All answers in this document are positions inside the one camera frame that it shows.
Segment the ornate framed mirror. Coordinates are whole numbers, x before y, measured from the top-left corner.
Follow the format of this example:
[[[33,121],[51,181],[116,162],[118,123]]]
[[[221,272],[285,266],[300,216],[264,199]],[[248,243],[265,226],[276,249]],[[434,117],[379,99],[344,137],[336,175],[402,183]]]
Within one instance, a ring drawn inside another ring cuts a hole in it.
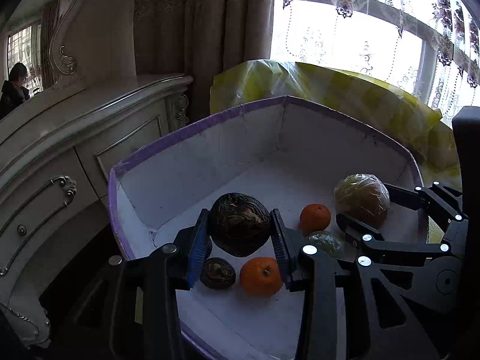
[[[62,40],[79,0],[1,0],[1,117],[77,69]]]

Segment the orange tangerine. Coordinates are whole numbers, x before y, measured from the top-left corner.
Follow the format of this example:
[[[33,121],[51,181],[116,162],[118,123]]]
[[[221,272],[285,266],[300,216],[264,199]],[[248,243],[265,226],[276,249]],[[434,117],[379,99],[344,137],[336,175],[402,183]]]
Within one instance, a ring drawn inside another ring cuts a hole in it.
[[[257,257],[247,261],[240,271],[240,285],[254,297],[270,297],[283,286],[275,258]]]
[[[299,216],[299,227],[304,235],[326,230],[330,222],[330,210],[321,204],[306,205]]]

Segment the green fruit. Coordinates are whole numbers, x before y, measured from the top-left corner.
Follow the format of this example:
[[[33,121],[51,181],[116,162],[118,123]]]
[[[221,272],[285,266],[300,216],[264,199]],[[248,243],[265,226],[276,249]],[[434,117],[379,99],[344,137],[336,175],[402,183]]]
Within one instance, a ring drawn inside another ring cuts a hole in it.
[[[346,256],[343,239],[334,233],[326,231],[313,232],[307,236],[309,244],[322,249],[330,257],[344,258]]]

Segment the yellow white checkered tablecloth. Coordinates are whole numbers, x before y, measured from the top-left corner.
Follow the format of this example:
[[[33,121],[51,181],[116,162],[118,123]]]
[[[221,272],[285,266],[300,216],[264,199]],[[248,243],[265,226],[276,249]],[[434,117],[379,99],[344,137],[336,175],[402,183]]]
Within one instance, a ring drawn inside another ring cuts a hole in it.
[[[370,76],[310,63],[247,61],[214,77],[210,111],[287,95],[319,103],[376,128],[410,150],[425,182],[437,180],[461,187],[453,132],[442,122],[441,112]]]

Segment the cream ornate dresser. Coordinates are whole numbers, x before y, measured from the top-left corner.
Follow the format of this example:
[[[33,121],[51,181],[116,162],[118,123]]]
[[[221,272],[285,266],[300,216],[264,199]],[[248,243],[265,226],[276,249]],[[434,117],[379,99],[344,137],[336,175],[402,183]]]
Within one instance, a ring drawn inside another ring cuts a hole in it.
[[[40,296],[109,222],[107,178],[187,123],[183,73],[50,89],[1,122],[1,342],[47,346]]]

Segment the white purple-rimmed cardboard box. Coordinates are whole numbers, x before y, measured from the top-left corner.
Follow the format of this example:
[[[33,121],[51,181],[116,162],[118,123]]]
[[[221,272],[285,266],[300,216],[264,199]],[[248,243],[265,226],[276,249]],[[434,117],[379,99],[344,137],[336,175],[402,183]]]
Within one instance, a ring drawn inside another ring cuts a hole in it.
[[[297,97],[275,97],[222,111],[170,133],[118,162],[108,177],[112,229],[126,258],[173,242],[208,210],[212,256],[233,275],[274,255],[265,227],[278,210],[297,229],[303,209],[335,213],[335,186],[349,175],[422,185],[413,155],[360,121]],[[304,295],[268,297],[239,284],[196,283],[176,295],[181,331],[211,359],[292,359]]]

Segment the dark brown mangosteen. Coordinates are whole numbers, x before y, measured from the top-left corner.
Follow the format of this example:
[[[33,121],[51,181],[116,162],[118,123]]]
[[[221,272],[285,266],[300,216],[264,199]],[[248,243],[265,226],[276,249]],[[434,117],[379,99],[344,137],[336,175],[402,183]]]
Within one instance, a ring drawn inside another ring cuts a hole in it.
[[[218,197],[208,214],[208,233],[224,252],[245,258],[270,238],[270,214],[256,198],[243,193]]]
[[[209,289],[226,290],[234,285],[236,277],[235,269],[224,258],[208,258],[199,279]]]

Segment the orange-brown fruit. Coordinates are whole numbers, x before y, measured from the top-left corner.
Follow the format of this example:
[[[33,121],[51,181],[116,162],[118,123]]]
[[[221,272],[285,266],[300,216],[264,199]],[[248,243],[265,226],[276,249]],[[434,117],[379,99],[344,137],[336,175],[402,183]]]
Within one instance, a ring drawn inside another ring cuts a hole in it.
[[[346,214],[379,229],[391,207],[386,186],[373,174],[348,175],[334,187],[337,213]]]

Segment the pink floral drape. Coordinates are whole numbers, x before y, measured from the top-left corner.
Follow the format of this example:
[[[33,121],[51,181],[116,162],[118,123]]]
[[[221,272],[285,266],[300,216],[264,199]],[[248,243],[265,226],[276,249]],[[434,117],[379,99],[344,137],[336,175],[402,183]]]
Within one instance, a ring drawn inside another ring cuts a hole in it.
[[[215,76],[269,59],[273,14],[274,0],[134,0],[137,74],[192,77],[187,115],[209,116]]]

